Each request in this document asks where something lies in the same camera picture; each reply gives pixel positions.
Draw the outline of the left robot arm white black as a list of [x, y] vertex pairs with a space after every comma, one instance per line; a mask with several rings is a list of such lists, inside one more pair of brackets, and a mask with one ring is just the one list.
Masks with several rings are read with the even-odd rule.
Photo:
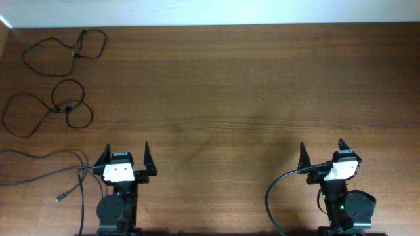
[[112, 153], [110, 145], [106, 145], [94, 164], [93, 173], [112, 187], [112, 194], [103, 197], [97, 205], [96, 214], [100, 221], [97, 235], [144, 234], [137, 228], [138, 185], [147, 184], [151, 176], [157, 175], [148, 142], [145, 143], [143, 164], [144, 170], [135, 170], [131, 153]]

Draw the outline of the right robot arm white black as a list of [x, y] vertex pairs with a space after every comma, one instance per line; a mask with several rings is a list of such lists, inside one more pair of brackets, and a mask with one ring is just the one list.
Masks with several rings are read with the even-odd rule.
[[318, 198], [325, 203], [328, 226], [320, 226], [317, 235], [364, 235], [371, 228], [376, 198], [359, 190], [349, 191], [347, 182], [357, 175], [362, 159], [343, 139], [332, 160], [312, 165], [303, 143], [300, 144], [298, 173], [306, 174], [307, 184], [319, 184]]

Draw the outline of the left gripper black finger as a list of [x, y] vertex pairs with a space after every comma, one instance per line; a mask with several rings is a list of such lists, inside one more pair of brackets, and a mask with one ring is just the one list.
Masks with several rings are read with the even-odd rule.
[[150, 146], [149, 146], [148, 142], [145, 142], [144, 166], [146, 167], [146, 171], [147, 171], [149, 176], [156, 176], [157, 175], [157, 168], [155, 166], [152, 155], [150, 153]]
[[111, 147], [110, 147], [110, 144], [106, 144], [104, 151], [102, 152], [101, 156], [98, 158], [98, 160], [96, 161], [94, 165], [95, 166], [106, 165], [110, 162], [110, 159], [111, 159]]

